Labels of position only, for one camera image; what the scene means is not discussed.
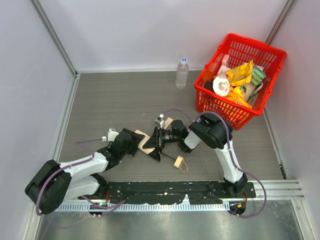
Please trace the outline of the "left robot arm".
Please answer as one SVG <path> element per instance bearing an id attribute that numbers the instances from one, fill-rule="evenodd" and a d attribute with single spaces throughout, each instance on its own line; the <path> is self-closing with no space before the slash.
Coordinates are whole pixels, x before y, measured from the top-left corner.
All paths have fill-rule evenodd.
<path id="1" fill-rule="evenodd" d="M 133 157 L 145 137 L 139 131 L 110 128 L 106 136 L 98 138 L 107 146 L 89 156 L 63 163 L 46 161 L 24 190 L 35 204 L 36 214 L 51 214 L 63 202 L 77 197 L 102 197 L 107 182 L 99 174 L 117 166 L 125 155 Z"/>

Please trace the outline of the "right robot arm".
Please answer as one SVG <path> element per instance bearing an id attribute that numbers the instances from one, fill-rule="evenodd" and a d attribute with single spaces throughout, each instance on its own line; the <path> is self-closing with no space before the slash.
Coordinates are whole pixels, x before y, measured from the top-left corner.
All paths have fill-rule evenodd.
<path id="1" fill-rule="evenodd" d="M 180 119 L 156 120 L 159 126 L 151 136 L 140 143 L 140 149 L 157 161 L 168 143 L 178 143 L 184 153 L 191 153 L 200 143 L 213 149 L 223 170 L 226 190 L 232 195 L 242 194 L 248 182 L 247 175 L 238 166 L 232 142 L 232 126 L 215 112 L 205 111 L 188 127 Z"/>

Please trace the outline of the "beige folding umbrella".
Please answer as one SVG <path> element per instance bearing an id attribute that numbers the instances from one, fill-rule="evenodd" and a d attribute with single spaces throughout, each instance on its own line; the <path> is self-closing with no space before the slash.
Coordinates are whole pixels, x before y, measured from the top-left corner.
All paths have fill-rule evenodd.
<path id="1" fill-rule="evenodd" d="M 155 123 L 157 126 L 154 127 L 152 135 L 147 135 L 140 130 L 135 131 L 136 134 L 144 136 L 138 145 L 138 149 L 159 163 L 162 161 L 162 157 L 169 158 L 173 160 L 175 168 L 182 173 L 186 173 L 188 166 L 183 156 L 173 157 L 164 152 L 166 144 L 173 143 L 177 143 L 183 151 L 189 150 L 184 144 L 189 132 L 183 121 L 180 119 L 174 120 L 170 117 L 164 119 L 164 115 L 160 114 L 155 119 Z"/>

